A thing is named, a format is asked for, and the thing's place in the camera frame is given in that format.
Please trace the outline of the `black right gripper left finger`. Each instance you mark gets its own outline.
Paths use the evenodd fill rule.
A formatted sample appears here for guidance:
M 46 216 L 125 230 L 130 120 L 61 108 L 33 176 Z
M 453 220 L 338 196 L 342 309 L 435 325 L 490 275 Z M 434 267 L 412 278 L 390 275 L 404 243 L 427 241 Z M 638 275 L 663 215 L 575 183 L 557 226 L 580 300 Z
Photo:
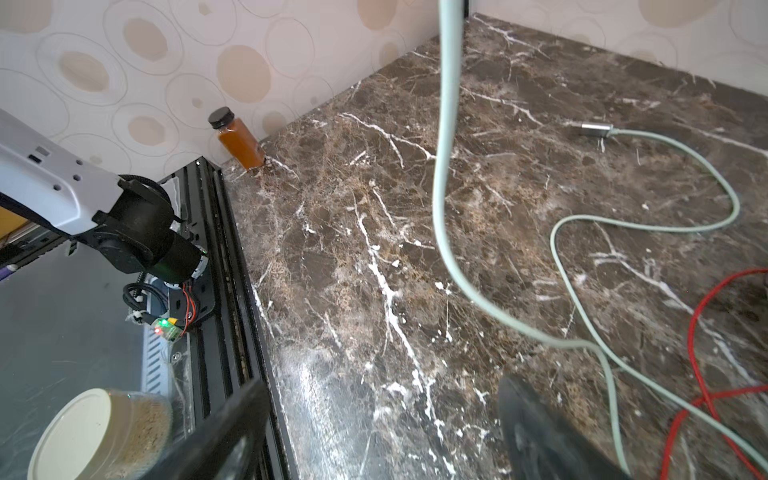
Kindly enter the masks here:
M 267 385 L 251 380 L 176 444 L 145 479 L 252 479 L 271 414 Z

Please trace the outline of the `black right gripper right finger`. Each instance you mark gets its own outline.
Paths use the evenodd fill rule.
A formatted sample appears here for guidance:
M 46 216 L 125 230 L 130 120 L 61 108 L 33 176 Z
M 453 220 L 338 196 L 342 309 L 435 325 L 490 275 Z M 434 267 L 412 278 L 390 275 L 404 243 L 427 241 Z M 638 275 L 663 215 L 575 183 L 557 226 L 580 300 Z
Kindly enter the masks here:
M 516 479 L 627 479 L 522 378 L 500 379 L 497 410 Z

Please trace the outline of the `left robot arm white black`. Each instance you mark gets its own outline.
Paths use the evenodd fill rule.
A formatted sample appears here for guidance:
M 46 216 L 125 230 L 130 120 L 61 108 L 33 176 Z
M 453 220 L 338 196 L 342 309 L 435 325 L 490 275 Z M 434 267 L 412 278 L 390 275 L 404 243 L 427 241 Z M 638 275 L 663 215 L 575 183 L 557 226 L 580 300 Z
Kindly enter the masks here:
M 100 252 L 123 273 L 181 285 L 204 272 L 206 251 L 173 230 L 155 181 L 94 166 L 8 112 L 1 114 L 1 206 Z

